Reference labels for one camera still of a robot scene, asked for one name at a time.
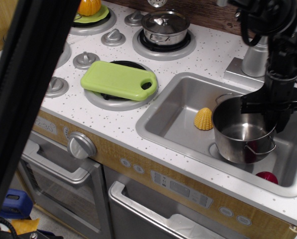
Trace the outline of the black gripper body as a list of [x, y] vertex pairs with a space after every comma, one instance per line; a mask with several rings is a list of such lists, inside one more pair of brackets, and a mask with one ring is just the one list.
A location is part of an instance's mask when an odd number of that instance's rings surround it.
[[293, 113], [297, 112], [297, 74], [283, 76], [276, 72], [265, 74], [263, 86], [241, 97], [241, 113]]

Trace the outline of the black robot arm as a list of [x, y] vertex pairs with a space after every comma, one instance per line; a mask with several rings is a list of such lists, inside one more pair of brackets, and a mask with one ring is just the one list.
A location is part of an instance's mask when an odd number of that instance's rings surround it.
[[268, 38], [263, 86], [241, 97], [241, 112], [260, 113], [267, 128], [281, 132], [297, 111], [297, 2], [230, 0], [237, 7], [241, 36], [248, 46]]

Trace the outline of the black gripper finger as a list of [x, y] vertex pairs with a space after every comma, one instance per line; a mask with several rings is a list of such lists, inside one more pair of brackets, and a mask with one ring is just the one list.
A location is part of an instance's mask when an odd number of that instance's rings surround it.
[[275, 129], [277, 125], [277, 120], [275, 115], [264, 115], [264, 123], [265, 123], [265, 129], [266, 131], [270, 132]]
[[278, 115], [278, 121], [276, 125], [276, 132], [282, 132], [288, 124], [292, 111], [282, 111]]

